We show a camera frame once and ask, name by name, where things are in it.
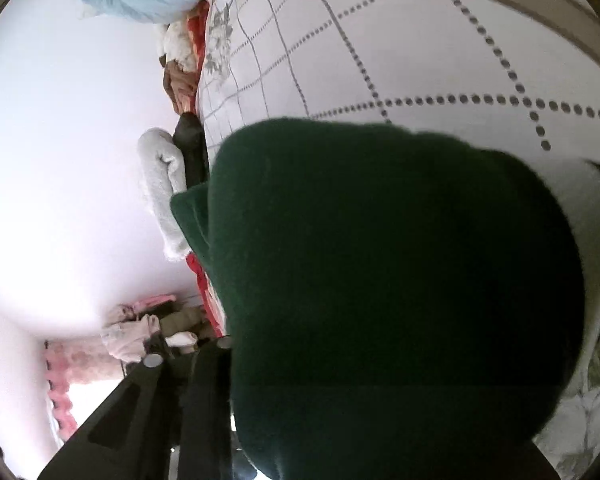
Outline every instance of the wall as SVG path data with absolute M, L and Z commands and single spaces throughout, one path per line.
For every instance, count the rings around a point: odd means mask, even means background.
M 46 411 L 43 342 L 0 313 L 0 446 L 16 476 L 35 480 L 58 449 Z
M 0 15 L 0 309 L 48 338 L 195 290 L 139 190 L 138 137 L 178 119 L 152 26 L 79 16 L 78 0 L 11 0 Z

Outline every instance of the green garment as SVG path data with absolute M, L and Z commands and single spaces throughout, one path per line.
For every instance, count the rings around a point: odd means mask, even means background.
M 271 479 L 445 478 L 528 440 L 573 370 L 578 251 L 512 156 L 272 120 L 171 207 L 231 322 L 238 437 Z

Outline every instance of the grid pattern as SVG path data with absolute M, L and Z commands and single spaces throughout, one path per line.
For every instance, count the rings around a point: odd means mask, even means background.
M 227 6 L 227 70 L 204 70 L 198 97 L 211 160 L 235 130 L 283 116 L 394 123 L 513 152 L 593 150 L 600 160 L 600 69 L 500 4 L 217 0 L 209 22 Z M 500 30 L 507 20 L 532 35 Z M 554 53 L 542 78 L 517 56 L 532 48 Z M 565 59 L 594 73 L 582 91 Z

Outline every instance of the green fabric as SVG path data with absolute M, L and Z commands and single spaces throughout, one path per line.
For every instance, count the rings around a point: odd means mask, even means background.
M 274 120 L 229 137 L 208 186 L 207 233 L 191 232 L 202 194 L 172 208 L 208 254 L 238 437 L 267 476 L 444 478 L 548 419 L 584 292 L 567 222 L 522 163 Z

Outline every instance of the curtain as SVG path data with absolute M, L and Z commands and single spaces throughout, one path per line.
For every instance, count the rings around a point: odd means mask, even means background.
M 68 395 L 71 384 L 122 380 L 122 366 L 120 361 L 109 355 L 99 336 L 48 341 L 45 345 L 45 377 L 50 385 L 48 396 L 54 404 L 52 413 L 58 421 L 59 436 L 67 441 L 78 429 Z

